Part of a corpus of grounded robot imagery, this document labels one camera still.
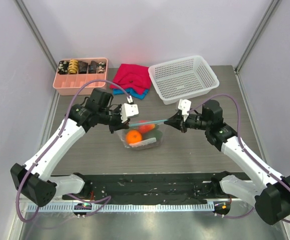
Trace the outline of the orange fruit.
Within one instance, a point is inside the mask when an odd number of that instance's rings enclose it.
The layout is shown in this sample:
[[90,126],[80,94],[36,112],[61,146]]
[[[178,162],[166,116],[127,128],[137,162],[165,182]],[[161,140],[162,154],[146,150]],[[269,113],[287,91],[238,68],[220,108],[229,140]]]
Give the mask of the orange fruit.
[[126,133],[125,140],[126,143],[130,145],[141,142],[143,140],[143,137],[138,130],[132,129]]

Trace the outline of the red pepper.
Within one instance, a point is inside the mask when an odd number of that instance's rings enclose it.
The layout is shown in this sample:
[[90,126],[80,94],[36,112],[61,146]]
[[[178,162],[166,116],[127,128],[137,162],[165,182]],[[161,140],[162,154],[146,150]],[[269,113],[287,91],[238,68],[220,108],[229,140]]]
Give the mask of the red pepper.
[[147,121],[145,121],[145,120],[141,120],[140,123],[142,125],[137,127],[137,131],[140,132],[141,134],[146,134],[146,133],[154,130],[156,127],[156,124],[154,124],[154,123],[148,124]]

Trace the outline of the clear zip top bag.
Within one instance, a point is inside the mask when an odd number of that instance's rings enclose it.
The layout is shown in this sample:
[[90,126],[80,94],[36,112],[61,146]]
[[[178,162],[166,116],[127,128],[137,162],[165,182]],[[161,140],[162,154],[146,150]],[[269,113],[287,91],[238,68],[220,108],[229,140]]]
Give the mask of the clear zip top bag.
[[122,129],[122,130],[118,130],[116,131],[116,135],[119,137],[120,141],[122,142],[122,144],[124,145],[125,148],[127,149],[131,149],[131,150],[144,150],[144,149],[150,149],[153,147],[157,147],[159,145],[161,145],[163,139],[164,139],[164,132],[165,132],[165,127],[166,125],[164,124],[165,119],[162,120],[145,120],[147,121],[147,124],[159,124],[159,131],[161,131],[163,133],[163,137],[161,138],[161,140],[157,141],[156,138],[149,138],[146,139],[144,137],[145,134],[141,134],[143,137],[143,140],[141,142],[135,143],[135,144],[127,144],[126,140],[125,140],[125,135],[128,131],[130,130],[137,130],[137,127],[142,125],[140,123],[140,121],[135,122],[135,123],[131,123],[129,124],[129,128],[128,129]]

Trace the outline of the green avocado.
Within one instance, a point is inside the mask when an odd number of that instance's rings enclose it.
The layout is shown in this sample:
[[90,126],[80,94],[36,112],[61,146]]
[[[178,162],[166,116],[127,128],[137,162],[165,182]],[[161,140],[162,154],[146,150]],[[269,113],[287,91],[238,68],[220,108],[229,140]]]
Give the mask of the green avocado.
[[146,139],[156,138],[157,141],[161,140],[163,133],[159,130],[152,130],[144,135]]

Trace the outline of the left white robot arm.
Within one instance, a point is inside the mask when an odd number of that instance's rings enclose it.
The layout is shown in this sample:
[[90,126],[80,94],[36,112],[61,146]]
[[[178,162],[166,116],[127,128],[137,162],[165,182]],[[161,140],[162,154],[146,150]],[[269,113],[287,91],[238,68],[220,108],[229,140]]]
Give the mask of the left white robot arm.
[[98,124],[109,127],[111,133],[128,129],[131,118],[138,115],[138,106],[129,96],[127,102],[111,109],[113,95],[103,89],[92,91],[82,104],[70,106],[58,130],[46,144],[23,165],[14,164],[11,175],[19,193],[39,207],[54,197],[73,194],[87,199],[92,191],[91,182],[80,173],[52,177],[51,174],[65,153],[88,130]]

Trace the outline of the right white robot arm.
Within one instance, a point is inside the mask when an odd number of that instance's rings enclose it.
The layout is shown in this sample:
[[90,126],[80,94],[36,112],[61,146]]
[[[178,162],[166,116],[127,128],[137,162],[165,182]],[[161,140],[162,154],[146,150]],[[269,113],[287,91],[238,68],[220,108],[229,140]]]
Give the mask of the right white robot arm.
[[218,101],[206,101],[201,113],[190,107],[191,101],[180,99],[176,114],[164,123],[182,133],[188,129],[204,131],[207,141],[232,159],[251,180],[246,182],[223,171],[211,179],[211,193],[218,198],[231,195],[241,199],[269,225],[285,220],[290,215],[290,176],[284,177],[251,151],[237,131],[224,122]]

